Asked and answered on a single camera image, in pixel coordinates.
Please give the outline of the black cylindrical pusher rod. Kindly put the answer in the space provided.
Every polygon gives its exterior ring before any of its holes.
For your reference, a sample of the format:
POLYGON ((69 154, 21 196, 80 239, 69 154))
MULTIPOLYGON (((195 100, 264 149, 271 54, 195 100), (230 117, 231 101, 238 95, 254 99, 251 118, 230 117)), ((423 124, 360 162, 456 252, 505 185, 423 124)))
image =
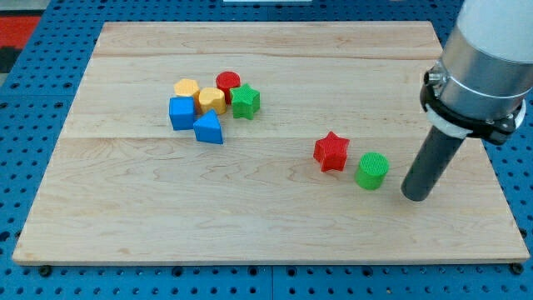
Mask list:
POLYGON ((432 127, 402 182, 403 195, 414 202, 424 201, 463 142, 432 127))

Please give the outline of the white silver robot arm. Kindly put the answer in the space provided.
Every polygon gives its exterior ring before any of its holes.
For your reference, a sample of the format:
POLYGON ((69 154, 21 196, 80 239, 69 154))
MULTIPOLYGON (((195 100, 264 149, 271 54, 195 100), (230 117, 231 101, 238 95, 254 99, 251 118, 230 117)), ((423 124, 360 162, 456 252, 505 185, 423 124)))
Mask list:
POLYGON ((403 195, 425 200, 466 138, 505 143, 524 120, 531 89, 532 1, 465 1, 423 77, 420 102, 431 130, 403 195))

